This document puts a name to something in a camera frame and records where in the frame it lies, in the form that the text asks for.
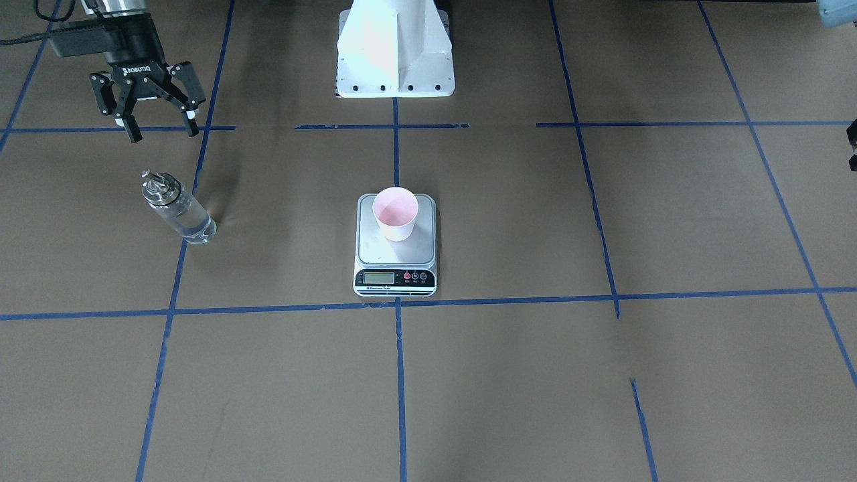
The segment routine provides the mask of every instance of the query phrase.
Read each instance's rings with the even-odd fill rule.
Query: metal bottle cap
[[[154,172],[146,169],[141,174],[143,181],[143,197],[153,206],[166,206],[178,198],[182,185],[166,172]]]

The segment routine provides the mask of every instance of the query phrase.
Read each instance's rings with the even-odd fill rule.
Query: blue painter's tape
[[[753,125],[851,125],[852,121],[752,121]]]
[[[405,435],[405,347],[402,342],[402,298],[396,297],[396,357],[399,379],[399,481],[408,480],[408,443]]]
[[[301,124],[295,130],[343,130],[343,129],[467,129],[470,124]]]
[[[634,405],[637,406],[637,418],[640,422],[640,431],[643,432],[643,444],[645,446],[645,456],[649,460],[649,474],[651,482],[657,482],[657,467],[655,467],[655,456],[651,450],[651,440],[649,439],[649,426],[645,422],[645,413],[640,405],[639,392],[637,391],[637,380],[631,379],[631,390],[634,393]]]
[[[402,306],[467,306],[474,304],[581,303],[585,301],[611,300],[613,300],[613,296],[607,294],[530,298],[422,299],[414,301],[403,301]]]
[[[582,122],[580,127],[713,127],[747,125],[742,121]]]
[[[215,308],[176,308],[177,315],[223,315],[237,313],[281,313],[285,311],[362,310],[365,308],[392,308],[393,302],[341,303],[341,304],[284,304],[269,306],[226,306]]]
[[[577,127],[578,123],[574,122],[538,122],[536,127]]]
[[[220,84],[220,74],[223,71],[223,64],[226,57],[226,46],[229,43],[229,34],[232,26],[232,16],[235,12],[235,0],[229,1],[229,11],[226,14],[226,27],[223,34],[223,43],[220,46],[220,58],[218,60],[217,73],[214,76],[214,85],[212,87],[212,96],[211,96],[211,104],[208,107],[208,116],[206,119],[206,127],[209,128],[212,125],[212,118],[214,115],[214,107],[217,102],[217,94],[218,87]],[[196,166],[196,174],[194,175],[194,188],[193,191],[196,192],[196,187],[199,183],[199,174],[202,169],[202,164],[205,159],[206,145],[208,142],[208,135],[211,133],[209,129],[206,129],[205,134],[202,137],[202,146],[200,148],[200,158],[197,161]],[[185,240],[182,240],[182,248],[179,250],[178,254],[178,263],[176,265],[176,277],[173,282],[172,294],[170,297],[170,314],[167,315],[166,323],[164,325],[164,338],[161,341],[161,350],[160,355],[158,357],[158,369],[155,371],[155,384],[154,389],[152,391],[152,399],[149,401],[149,411],[147,415],[146,421],[146,429],[143,432],[143,443],[140,448],[140,459],[137,461],[137,473],[135,476],[135,482],[142,482],[143,474],[146,470],[146,458],[149,450],[149,442],[152,439],[152,428],[154,424],[155,413],[158,407],[158,397],[160,394],[160,385],[161,380],[164,375],[164,367],[166,364],[166,354],[167,354],[167,341],[170,338],[170,333],[172,331],[172,321],[173,321],[173,311],[176,309],[176,302],[178,301],[178,290],[182,282],[182,270],[184,267],[184,257],[187,252],[188,243]]]
[[[236,130],[235,125],[213,125],[211,127],[201,126],[200,130]],[[184,127],[178,126],[159,126],[159,127],[140,127],[140,130],[147,132],[184,132]],[[10,134],[44,134],[44,133],[78,133],[78,132],[124,132],[122,127],[35,127],[35,128],[20,128],[10,129]]]
[[[677,298],[737,298],[748,296],[776,296],[790,294],[815,294],[815,288],[783,288],[770,290],[735,290],[723,292],[661,292],[621,294],[622,300],[630,299],[677,299]]]
[[[562,37],[560,36],[560,25],[556,21],[556,8],[554,7],[554,0],[548,0],[550,4],[550,17],[554,23],[554,36],[556,37],[556,47],[560,51],[560,63],[562,64],[562,73],[566,77],[566,90],[568,91],[568,103],[572,108],[572,117],[574,118],[575,130],[578,135],[578,146],[580,148],[580,157],[584,163],[584,172],[586,174],[586,185],[590,190],[590,197],[592,199],[592,214],[595,216],[596,227],[598,228],[598,234],[601,236],[601,246],[604,254],[604,268],[607,271],[607,280],[610,284],[610,293],[613,296],[613,304],[616,310],[616,317],[621,316],[621,308],[619,305],[619,296],[616,292],[616,281],[613,276],[613,268],[610,263],[610,253],[607,247],[607,238],[604,235],[604,226],[601,222],[601,214],[598,211],[598,200],[596,198],[595,193],[595,185],[592,183],[592,172],[590,171],[589,166],[589,157],[586,155],[586,146],[584,144],[584,133],[580,129],[580,117],[578,116],[578,108],[577,104],[574,102],[574,91],[572,89],[572,78],[568,73],[568,64],[566,63],[566,51],[562,46]]]
[[[821,288],[821,292],[857,292],[857,286],[836,286],[831,288]]]
[[[0,322],[21,320],[70,320],[80,318],[118,318],[132,316],[165,316],[168,310],[74,311],[65,313],[20,313],[0,315]]]
[[[798,247],[801,259],[803,259],[804,266],[806,267],[806,272],[807,274],[809,274],[810,281],[812,282],[812,287],[814,288],[815,293],[818,295],[818,302],[821,304],[822,311],[824,312],[824,317],[827,318],[827,323],[830,326],[830,331],[833,333],[834,339],[836,340],[836,345],[839,347],[839,352],[842,355],[842,360],[845,362],[845,366],[848,369],[848,373],[851,376],[851,380],[854,383],[854,387],[857,389],[857,375],[855,375],[854,373],[854,364],[851,363],[851,357],[848,356],[848,350],[845,348],[845,344],[842,343],[842,337],[839,335],[839,329],[836,327],[836,322],[834,321],[833,316],[830,314],[830,310],[827,307],[827,302],[824,300],[824,292],[818,285],[818,279],[816,278],[815,273],[812,271],[812,265],[809,263],[809,256],[806,255],[806,250],[804,250],[803,243],[801,243],[800,241],[800,236],[798,236],[797,228],[794,226],[792,217],[788,213],[786,202],[783,199],[782,193],[780,192],[780,188],[776,183],[774,172],[770,168],[770,163],[768,162],[768,158],[764,153],[764,149],[762,149],[762,142],[758,139],[756,128],[754,127],[753,122],[751,122],[750,113],[747,111],[746,105],[744,104],[744,99],[741,97],[741,92],[738,89],[738,84],[735,82],[735,78],[732,75],[732,70],[729,68],[728,62],[726,61],[726,56],[723,54],[723,49],[720,46],[720,42],[717,41],[717,36],[714,33],[713,26],[711,26],[711,21],[708,18],[708,14],[705,13],[705,7],[703,6],[702,2],[697,2],[697,6],[699,7],[699,12],[702,14],[703,19],[705,20],[705,25],[708,27],[709,34],[711,35],[711,40],[714,41],[714,46],[717,49],[717,54],[720,56],[720,60],[723,63],[723,68],[726,70],[726,75],[729,78],[729,82],[732,84],[732,89],[735,92],[735,97],[738,99],[738,104],[741,107],[741,111],[744,113],[744,118],[746,119],[747,124],[750,127],[750,133],[752,134],[753,142],[755,142],[758,154],[762,158],[762,163],[764,164],[764,169],[768,174],[770,185],[774,190],[774,194],[776,195],[777,201],[780,203],[780,209],[782,210],[783,216],[785,216],[786,218],[786,222],[788,223],[788,229],[792,232],[794,243]]]

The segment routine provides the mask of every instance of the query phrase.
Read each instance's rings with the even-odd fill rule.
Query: plastic bottle
[[[190,244],[207,243],[217,224],[182,183],[166,172],[146,169],[142,175],[143,197],[176,232]]]

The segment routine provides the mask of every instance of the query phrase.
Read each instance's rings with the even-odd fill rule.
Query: paper cup
[[[372,213],[381,234],[390,241],[403,241],[414,231],[419,203],[405,188],[386,188],[372,202]]]

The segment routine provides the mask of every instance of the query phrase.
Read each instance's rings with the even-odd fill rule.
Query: scale platform
[[[404,241],[381,234],[372,213],[375,194],[357,201],[354,292],[360,296],[430,296],[437,291],[437,231],[434,199],[417,194],[419,212]]]

